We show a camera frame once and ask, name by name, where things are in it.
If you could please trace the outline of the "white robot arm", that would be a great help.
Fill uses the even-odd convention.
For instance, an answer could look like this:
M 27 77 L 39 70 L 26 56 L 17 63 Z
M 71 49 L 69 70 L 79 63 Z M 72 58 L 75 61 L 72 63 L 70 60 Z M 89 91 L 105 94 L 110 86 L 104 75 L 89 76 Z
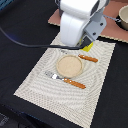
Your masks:
M 61 42 L 69 48 L 90 45 L 106 26 L 103 16 L 109 0 L 61 0 Z

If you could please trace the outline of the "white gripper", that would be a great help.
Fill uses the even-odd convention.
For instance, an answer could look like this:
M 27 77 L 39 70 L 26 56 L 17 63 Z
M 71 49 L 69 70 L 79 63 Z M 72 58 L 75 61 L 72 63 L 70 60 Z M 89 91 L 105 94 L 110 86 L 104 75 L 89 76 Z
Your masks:
M 83 48 L 95 41 L 106 26 L 101 9 L 79 13 L 64 10 L 60 21 L 61 42 L 69 48 Z

